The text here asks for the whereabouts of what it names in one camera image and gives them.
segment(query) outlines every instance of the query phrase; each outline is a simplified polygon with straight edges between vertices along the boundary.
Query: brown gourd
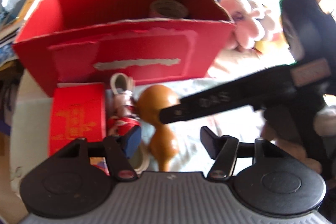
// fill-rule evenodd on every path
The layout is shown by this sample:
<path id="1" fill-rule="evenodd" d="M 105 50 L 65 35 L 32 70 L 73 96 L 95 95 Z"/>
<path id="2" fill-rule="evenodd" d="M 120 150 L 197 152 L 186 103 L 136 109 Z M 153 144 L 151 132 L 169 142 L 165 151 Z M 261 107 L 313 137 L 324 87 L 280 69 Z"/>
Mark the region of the brown gourd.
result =
<path id="1" fill-rule="evenodd" d="M 160 122 L 159 112 L 179 103 L 177 94 L 164 85 L 150 86 L 137 102 L 140 118 L 155 127 L 148 149 L 157 160 L 159 171 L 168 172 L 171 159 L 179 152 L 177 138 L 167 124 Z"/>

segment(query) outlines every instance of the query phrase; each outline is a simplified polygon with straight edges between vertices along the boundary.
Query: red and white figure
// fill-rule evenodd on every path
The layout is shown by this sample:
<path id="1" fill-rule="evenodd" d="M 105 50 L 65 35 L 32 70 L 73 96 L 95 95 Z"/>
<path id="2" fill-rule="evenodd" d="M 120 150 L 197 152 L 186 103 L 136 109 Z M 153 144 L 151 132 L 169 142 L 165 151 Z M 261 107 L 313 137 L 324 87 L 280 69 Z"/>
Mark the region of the red and white figure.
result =
<path id="1" fill-rule="evenodd" d="M 113 114 L 107 121 L 108 135 L 123 136 L 134 126 L 140 125 L 139 118 L 134 113 L 134 81 L 123 73 L 116 73 L 112 75 L 110 85 Z"/>

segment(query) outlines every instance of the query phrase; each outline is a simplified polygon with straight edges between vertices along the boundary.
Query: gray ribbed surface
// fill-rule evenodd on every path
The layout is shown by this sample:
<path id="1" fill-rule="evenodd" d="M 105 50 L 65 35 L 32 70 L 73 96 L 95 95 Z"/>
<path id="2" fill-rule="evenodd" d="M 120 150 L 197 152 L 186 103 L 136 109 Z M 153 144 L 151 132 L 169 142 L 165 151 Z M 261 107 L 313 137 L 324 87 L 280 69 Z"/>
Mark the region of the gray ribbed surface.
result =
<path id="1" fill-rule="evenodd" d="M 225 184 L 202 173 L 145 172 L 120 183 L 99 208 L 76 218 L 49 220 L 29 215 L 22 224 L 322 224 L 320 214 L 293 219 L 260 216 L 242 206 Z"/>

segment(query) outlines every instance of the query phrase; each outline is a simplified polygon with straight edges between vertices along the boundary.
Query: black circular pad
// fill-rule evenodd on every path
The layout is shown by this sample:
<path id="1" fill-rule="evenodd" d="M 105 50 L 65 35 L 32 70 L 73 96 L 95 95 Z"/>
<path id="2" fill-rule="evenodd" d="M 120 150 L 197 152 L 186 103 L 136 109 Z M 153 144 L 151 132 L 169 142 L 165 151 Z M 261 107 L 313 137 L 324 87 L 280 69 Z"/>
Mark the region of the black circular pad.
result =
<path id="1" fill-rule="evenodd" d="M 110 178 L 74 159 L 41 164 L 22 180 L 20 194 L 29 212 L 47 218 L 78 216 L 98 207 L 111 192 Z"/>
<path id="2" fill-rule="evenodd" d="M 294 158 L 264 158 L 234 177 L 234 189 L 251 209 L 275 216 L 306 213 L 322 201 L 326 186 Z"/>
<path id="3" fill-rule="evenodd" d="M 261 179 L 264 187 L 276 194 L 290 194 L 296 192 L 301 186 L 298 176 L 289 172 L 271 172 Z"/>

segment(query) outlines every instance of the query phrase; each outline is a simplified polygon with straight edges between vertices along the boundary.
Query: red cardboard box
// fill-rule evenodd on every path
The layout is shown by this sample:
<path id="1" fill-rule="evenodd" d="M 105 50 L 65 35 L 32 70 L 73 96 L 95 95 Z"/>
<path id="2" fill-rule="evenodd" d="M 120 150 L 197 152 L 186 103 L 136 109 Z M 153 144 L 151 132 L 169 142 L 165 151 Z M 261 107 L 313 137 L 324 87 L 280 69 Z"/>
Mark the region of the red cardboard box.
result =
<path id="1" fill-rule="evenodd" d="M 49 156 L 76 138 L 106 136 L 104 84 L 56 88 L 50 120 Z"/>
<path id="2" fill-rule="evenodd" d="M 235 28 L 215 0 L 176 0 L 186 19 L 148 18 L 155 0 L 41 0 L 13 45 L 50 96 L 59 82 L 137 85 L 204 77 Z"/>

